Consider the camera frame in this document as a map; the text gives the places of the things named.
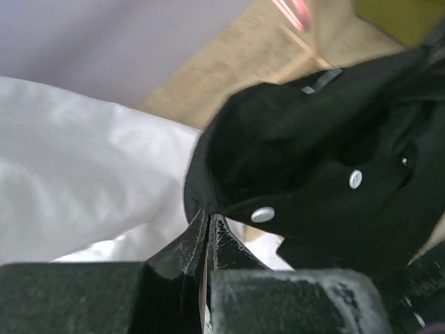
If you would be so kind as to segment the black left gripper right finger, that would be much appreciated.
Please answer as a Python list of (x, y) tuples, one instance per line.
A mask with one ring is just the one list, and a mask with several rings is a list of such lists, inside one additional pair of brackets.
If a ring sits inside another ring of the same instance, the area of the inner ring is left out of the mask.
[(206, 232), (200, 312), (212, 333), (391, 333), (380, 295), (349, 269), (273, 271), (200, 213)]

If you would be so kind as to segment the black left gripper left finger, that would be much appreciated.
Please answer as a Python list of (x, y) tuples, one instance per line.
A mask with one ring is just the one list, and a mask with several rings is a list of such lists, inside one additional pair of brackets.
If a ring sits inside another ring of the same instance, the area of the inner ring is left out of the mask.
[(209, 216), (143, 262), (1, 268), (2, 333), (201, 333)]

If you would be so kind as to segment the black button shirt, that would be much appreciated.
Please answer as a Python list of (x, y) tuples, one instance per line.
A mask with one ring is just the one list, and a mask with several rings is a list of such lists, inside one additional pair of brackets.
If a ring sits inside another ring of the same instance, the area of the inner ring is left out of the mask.
[(234, 93), (184, 186), (200, 210), (283, 238), (294, 269), (371, 278), (397, 333), (444, 320), (444, 25), (418, 46)]

